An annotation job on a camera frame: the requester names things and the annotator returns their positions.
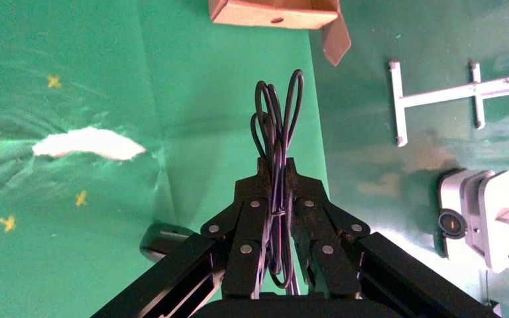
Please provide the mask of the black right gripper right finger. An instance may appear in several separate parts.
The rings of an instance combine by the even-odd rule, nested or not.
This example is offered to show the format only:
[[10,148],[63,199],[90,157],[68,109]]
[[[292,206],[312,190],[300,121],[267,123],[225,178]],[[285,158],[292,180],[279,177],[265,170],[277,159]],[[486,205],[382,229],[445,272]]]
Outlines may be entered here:
[[292,196],[292,236],[309,292],[358,298],[361,284],[350,253],[370,227],[330,202],[323,182],[299,174],[293,158],[286,160],[286,188]]

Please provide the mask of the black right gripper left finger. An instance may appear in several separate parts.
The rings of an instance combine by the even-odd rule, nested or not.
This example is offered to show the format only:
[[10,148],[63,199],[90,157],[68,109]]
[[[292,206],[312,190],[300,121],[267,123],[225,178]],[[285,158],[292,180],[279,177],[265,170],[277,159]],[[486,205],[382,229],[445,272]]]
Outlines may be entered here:
[[256,165],[255,175],[235,182],[233,202],[201,226],[201,234],[216,241],[223,299],[259,298],[266,260],[270,174],[263,159]]

